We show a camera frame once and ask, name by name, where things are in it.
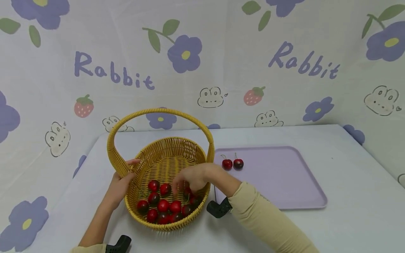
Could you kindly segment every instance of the table surface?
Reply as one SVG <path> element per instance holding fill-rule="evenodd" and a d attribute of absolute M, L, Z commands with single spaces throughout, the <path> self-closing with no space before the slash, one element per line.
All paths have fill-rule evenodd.
<path fill-rule="evenodd" d="M 401 252 L 405 238 L 405 190 L 338 125 L 211 130 L 215 148 L 292 146 L 299 150 L 328 198 L 323 210 L 286 211 L 320 252 Z M 201 130 L 118 133 L 115 145 L 124 159 L 167 136 L 208 142 Z M 77 245 L 109 185 L 114 169 L 100 136 L 81 169 L 27 252 L 68 252 Z M 214 199 L 211 189 L 208 201 Z M 188 227 L 170 233 L 135 222 L 121 203 L 113 213 L 105 242 L 126 234 L 128 252 L 269 252 L 228 214 L 215 219 L 203 211 Z"/>

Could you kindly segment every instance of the woven basket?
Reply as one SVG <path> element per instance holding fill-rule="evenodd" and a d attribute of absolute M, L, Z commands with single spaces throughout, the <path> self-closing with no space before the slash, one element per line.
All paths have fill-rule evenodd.
<path fill-rule="evenodd" d="M 154 141 L 143 148 L 135 157 L 141 160 L 139 164 L 135 166 L 127 165 L 114 146 L 115 134 L 127 121 L 147 113 L 170 113 L 188 119 L 196 124 L 208 139 L 209 147 L 207 156 L 205 156 L 204 150 L 192 140 L 182 137 L 167 137 Z M 125 204 L 129 213 L 137 222 L 155 230 L 172 231 L 183 228 L 191 223 L 203 209 L 211 187 L 209 183 L 198 192 L 198 195 L 202 197 L 200 205 L 189 216 L 180 221 L 167 225 L 149 223 L 146 221 L 145 216 L 140 214 L 136 208 L 139 200 L 147 200 L 149 195 L 147 188 L 149 181 L 155 179 L 158 180 L 160 184 L 171 184 L 174 177 L 182 169 L 192 165 L 214 161 L 214 143 L 211 132 L 196 118 L 180 111 L 166 108 L 152 108 L 130 114 L 121 119 L 110 132 L 107 140 L 107 153 L 111 164 L 121 177 L 126 176 L 130 172 L 135 172 L 136 174 L 125 196 Z M 175 200 L 172 194 L 162 199 L 166 199 L 169 202 Z M 182 204 L 186 204 L 187 202 L 187 199 L 184 199 L 181 193 L 178 194 L 177 200 L 180 200 Z"/>

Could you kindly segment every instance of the printed backdrop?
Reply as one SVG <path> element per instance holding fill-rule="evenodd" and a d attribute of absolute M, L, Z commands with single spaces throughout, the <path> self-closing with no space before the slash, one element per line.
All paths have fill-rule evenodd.
<path fill-rule="evenodd" d="M 405 187 L 404 10 L 398 0 L 1 1 L 0 251 L 29 250 L 97 137 L 152 107 L 211 129 L 337 123 Z M 119 131 L 193 128 L 149 114 Z"/>

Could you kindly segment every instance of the hand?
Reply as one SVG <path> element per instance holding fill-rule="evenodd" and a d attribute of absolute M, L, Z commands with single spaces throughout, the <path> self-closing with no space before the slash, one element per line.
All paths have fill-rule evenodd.
<path fill-rule="evenodd" d="M 128 165 L 135 165 L 140 162 L 141 160 L 139 159 L 132 159 L 127 161 L 126 163 Z M 114 173 L 113 179 L 111 180 L 110 186 L 108 187 L 102 204 L 106 205 L 107 208 L 111 208 L 111 210 L 117 209 L 122 199 L 125 197 L 125 194 L 128 191 L 128 186 L 131 180 L 134 179 L 134 177 L 135 173 L 129 173 L 123 178 L 121 178 L 117 172 Z"/>
<path fill-rule="evenodd" d="M 172 183 L 173 194 L 177 195 L 177 188 L 179 187 L 182 190 L 184 186 L 184 181 L 190 184 L 190 189 L 193 193 L 202 189 L 208 182 L 207 173 L 210 170 L 214 170 L 218 167 L 216 164 L 204 163 L 197 164 L 191 167 L 187 167 L 180 171 L 179 174 L 175 177 Z"/>

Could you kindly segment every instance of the cherry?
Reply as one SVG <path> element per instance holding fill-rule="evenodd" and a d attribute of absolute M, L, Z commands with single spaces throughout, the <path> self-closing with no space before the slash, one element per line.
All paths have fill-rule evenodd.
<path fill-rule="evenodd" d="M 153 192 L 158 191 L 158 189 L 159 189 L 159 181 L 151 180 L 149 182 L 149 184 L 148 184 L 148 188 L 149 188 L 149 190 L 151 190 Z"/>
<path fill-rule="evenodd" d="M 236 153 L 235 153 L 235 160 L 233 161 L 233 166 L 235 167 L 235 169 L 243 168 L 243 161 L 242 159 L 238 159 Z"/>
<path fill-rule="evenodd" d="M 172 213 L 179 213 L 179 212 L 181 212 L 181 202 L 178 201 L 178 200 L 173 201 L 173 202 L 170 204 L 169 210 L 170 210 Z"/>
<path fill-rule="evenodd" d="M 158 211 L 156 209 L 151 209 L 148 211 L 146 216 L 146 221 L 149 223 L 155 223 L 158 218 Z"/>
<path fill-rule="evenodd" d="M 181 213 L 173 213 L 172 215 L 170 215 L 169 217 L 169 222 L 170 223 L 174 223 L 176 221 L 179 221 L 183 218 L 183 216 L 181 215 Z"/>
<path fill-rule="evenodd" d="M 192 212 L 193 212 L 193 210 L 191 208 L 191 205 L 189 205 L 189 204 L 184 205 L 183 208 L 181 209 L 181 214 L 183 215 L 183 217 L 187 217 Z"/>
<path fill-rule="evenodd" d="M 172 190 L 172 187 L 170 186 L 170 184 L 163 184 L 160 186 L 160 195 L 166 196 L 166 195 L 170 194 L 171 190 Z"/>
<path fill-rule="evenodd" d="M 160 196 L 157 192 L 152 192 L 148 197 L 148 202 L 151 206 L 156 206 L 160 200 Z"/>
<path fill-rule="evenodd" d="M 169 210 L 170 203 L 167 200 L 161 200 L 158 203 L 158 211 L 161 213 L 167 212 Z"/>
<path fill-rule="evenodd" d="M 221 156 L 224 158 L 224 160 L 222 161 L 222 167 L 225 170 L 232 169 L 232 161 L 230 159 L 227 159 L 225 155 L 221 155 Z"/>
<path fill-rule="evenodd" d="M 138 212 L 140 214 L 146 214 L 149 210 L 149 204 L 146 200 L 140 200 L 138 204 L 136 205 L 136 208 L 138 209 Z"/>
<path fill-rule="evenodd" d="M 190 198 L 190 205 L 193 208 L 197 208 L 200 205 L 200 203 L 202 202 L 202 200 L 203 199 L 200 196 L 194 196 L 194 197 Z"/>
<path fill-rule="evenodd" d="M 193 193 L 191 192 L 190 187 L 184 188 L 183 197 L 184 197 L 185 199 L 187 199 L 187 200 L 188 200 L 188 199 L 191 199 L 193 196 L 194 196 L 194 195 L 193 195 Z"/>
<path fill-rule="evenodd" d="M 158 224 L 164 225 L 170 222 L 170 215 L 168 213 L 160 213 L 158 216 Z"/>

